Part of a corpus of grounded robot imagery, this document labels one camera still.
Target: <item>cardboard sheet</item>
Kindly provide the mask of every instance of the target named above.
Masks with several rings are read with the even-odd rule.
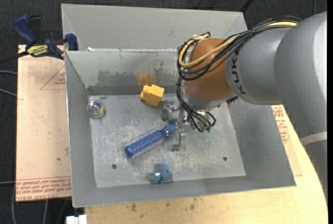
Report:
[[[18,59],[16,201],[70,197],[65,63]]]

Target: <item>yellow sponge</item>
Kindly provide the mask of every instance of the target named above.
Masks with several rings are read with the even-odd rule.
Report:
[[[163,96],[164,88],[156,85],[145,85],[140,94],[141,100],[146,101],[146,104],[157,107]]]

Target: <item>gray metal tray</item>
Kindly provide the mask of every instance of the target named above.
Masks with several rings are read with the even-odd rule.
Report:
[[[140,100],[137,76],[155,73],[156,85],[165,88],[163,101],[176,101],[175,59],[173,51],[67,52],[74,206],[294,185],[271,107],[242,101],[214,109],[213,131],[190,130],[185,150],[173,152],[175,137],[170,136],[137,159],[126,157],[130,139],[166,125],[161,107]],[[106,114],[100,119],[87,113],[91,97],[105,103]],[[151,184],[149,174],[160,163],[169,165],[172,182]]]
[[[154,74],[176,101],[176,48],[194,34],[225,38],[246,29],[242,13],[117,6],[62,5],[63,32],[79,40],[67,52],[66,88],[73,206],[161,200],[295,185],[270,106],[237,100],[214,109],[212,133],[187,136],[187,149],[171,151],[175,136],[131,160],[124,145],[161,129],[161,107],[139,99],[139,74]],[[91,97],[106,114],[92,119]],[[171,182],[151,184],[149,174],[169,165]]]

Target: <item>black floor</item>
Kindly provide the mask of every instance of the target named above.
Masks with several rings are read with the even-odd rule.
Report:
[[[202,10],[240,11],[247,0],[0,0],[0,59],[16,53],[16,45],[24,44],[13,28],[13,21],[21,15],[42,15],[41,37],[53,32],[60,38],[60,4],[122,5],[135,7],[188,8]],[[327,0],[254,0],[246,10],[248,27],[270,17],[292,15],[304,19],[327,10]],[[17,71],[17,61],[0,64],[0,70]],[[0,89],[16,92],[17,79],[0,73]],[[15,178],[16,98],[0,92],[0,223],[14,223],[11,212],[12,184],[1,184]],[[42,223],[45,201],[15,204],[17,223]],[[62,223],[62,215],[74,214],[71,202],[50,200],[46,223]]]

